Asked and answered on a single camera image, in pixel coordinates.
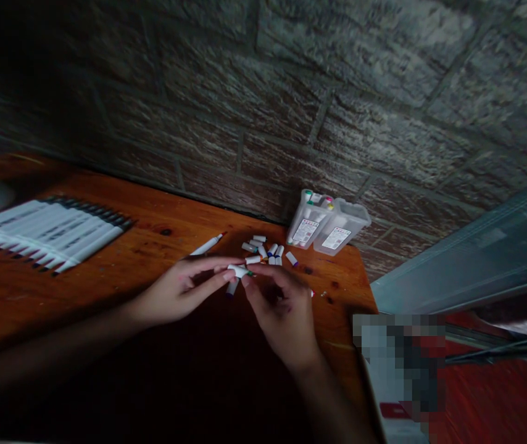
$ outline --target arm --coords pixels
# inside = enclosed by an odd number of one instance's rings
[[[319,350],[310,289],[281,267],[250,265],[249,269],[272,278],[283,293],[281,300],[271,304],[252,278],[241,280],[268,343],[301,391],[318,440],[375,443],[373,432],[357,417]]]
[[[0,428],[126,339],[190,314],[210,294],[235,279],[234,271],[225,270],[231,263],[244,260],[182,260],[134,300],[0,352]],[[209,270],[217,274],[196,287],[192,278]]]

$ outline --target brick wall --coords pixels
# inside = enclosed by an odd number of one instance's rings
[[[361,202],[374,281],[527,187],[527,0],[0,1],[17,149],[279,223]]]

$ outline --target label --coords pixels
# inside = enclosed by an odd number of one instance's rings
[[[329,248],[331,250],[335,250],[351,234],[352,234],[352,231],[348,231],[340,227],[335,227],[333,231],[330,233],[330,235],[327,237],[327,239],[325,239],[325,241],[321,244],[321,246]]]
[[[299,227],[296,229],[293,239],[297,242],[307,243],[318,226],[319,224],[317,222],[303,219]]]

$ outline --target wooden table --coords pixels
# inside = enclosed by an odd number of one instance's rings
[[[3,155],[0,179],[17,190],[20,201],[63,194],[107,205],[137,220],[115,242],[55,278],[0,252],[0,348],[133,297],[222,231],[228,235],[212,251],[225,255],[244,257],[241,243],[253,234],[285,243],[285,227],[48,158]],[[348,316],[353,311],[376,313],[360,254],[350,246],[335,257],[313,249],[287,251],[299,260],[294,271],[317,293],[312,303],[321,349],[347,396],[367,417]],[[100,389],[110,395],[100,394]],[[125,409],[115,407],[122,400]],[[174,403],[174,412],[163,400]],[[102,435],[101,440],[150,440],[160,433],[166,417],[167,430],[183,436],[229,429],[237,437],[244,436],[242,430],[249,434],[256,430],[257,440],[305,436],[306,417],[296,413],[302,410],[300,398],[268,348],[241,286],[232,300],[221,290],[186,319],[128,341],[67,383],[49,405],[33,415],[31,424],[21,425],[17,435],[27,438],[34,430],[46,439],[96,437],[103,426],[111,435]],[[82,415],[86,419],[71,418],[89,408]],[[98,409],[116,412],[98,414]],[[60,427],[52,423],[51,414],[58,414],[68,427],[56,432]],[[188,429],[181,419],[188,415],[206,426]],[[254,422],[248,416],[259,419]],[[264,430],[261,421],[274,421],[276,426]]]

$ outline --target clear plastic box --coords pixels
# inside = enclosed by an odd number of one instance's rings
[[[286,243],[306,250],[335,212],[332,196],[301,191],[301,202],[288,230]]]
[[[315,251],[335,256],[358,232],[369,226],[370,216],[364,205],[336,199],[334,215],[315,238]]]

